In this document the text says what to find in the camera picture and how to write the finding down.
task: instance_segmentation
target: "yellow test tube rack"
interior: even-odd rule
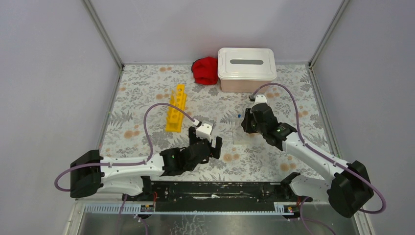
[[[184,85],[177,85],[176,91],[172,91],[170,104],[184,110],[187,95],[184,93]],[[184,115],[177,109],[169,107],[167,111],[166,132],[181,132]]]

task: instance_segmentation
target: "floral tablecloth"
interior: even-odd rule
[[[191,65],[127,65],[122,75],[114,107],[101,146],[101,155],[109,157],[148,156],[149,145],[143,116],[155,103],[169,102],[171,90],[185,84],[185,111],[198,120],[214,124],[213,135],[223,138],[221,157],[198,165],[193,172],[180,176],[153,177],[173,181],[281,181],[293,171],[308,177],[320,176],[298,160],[269,146],[258,134],[249,144],[234,145],[232,120],[243,114],[249,102],[247,93],[224,93],[220,84],[198,85]],[[317,109],[305,65],[277,65],[275,82],[288,87],[298,102],[300,127],[304,136],[328,151],[323,123]],[[296,125],[292,101],[280,87],[269,87],[265,93],[278,121]],[[156,107],[148,116],[147,126],[154,151],[188,146],[187,129],[191,121],[184,118],[181,133],[165,132],[167,107]]]

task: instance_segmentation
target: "white lid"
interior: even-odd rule
[[[274,53],[264,48],[222,48],[218,76],[222,80],[272,81],[277,77]]]

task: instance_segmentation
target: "gray wall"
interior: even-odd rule
[[[2,0],[0,71],[0,234],[61,234],[53,181],[96,147],[117,68],[80,0]]]
[[[193,62],[222,47],[311,59],[342,0],[92,0],[124,63]]]
[[[377,234],[413,234],[415,1],[351,1],[315,66],[341,153],[387,200]],[[371,199],[369,209],[380,208]]]

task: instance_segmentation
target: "red cloth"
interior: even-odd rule
[[[218,82],[218,59],[205,57],[192,65],[195,82],[203,85],[215,85]]]

